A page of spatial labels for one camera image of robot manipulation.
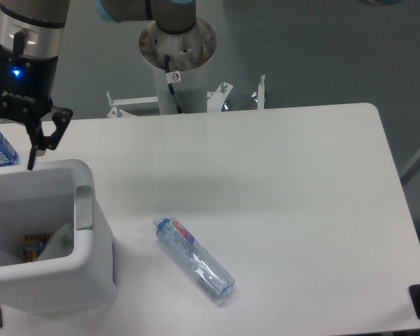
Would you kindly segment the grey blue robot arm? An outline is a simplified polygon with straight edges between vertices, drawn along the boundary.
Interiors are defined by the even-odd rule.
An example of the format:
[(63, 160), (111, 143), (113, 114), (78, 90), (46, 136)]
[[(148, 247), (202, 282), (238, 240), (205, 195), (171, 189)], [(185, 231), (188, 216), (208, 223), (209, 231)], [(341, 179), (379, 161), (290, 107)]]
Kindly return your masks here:
[[(69, 1), (0, 2), (0, 120), (25, 126), (27, 164), (55, 150), (73, 112), (53, 104), (52, 89)], [(167, 34), (183, 35), (197, 21), (195, 1), (96, 1), (112, 22), (153, 20)]]

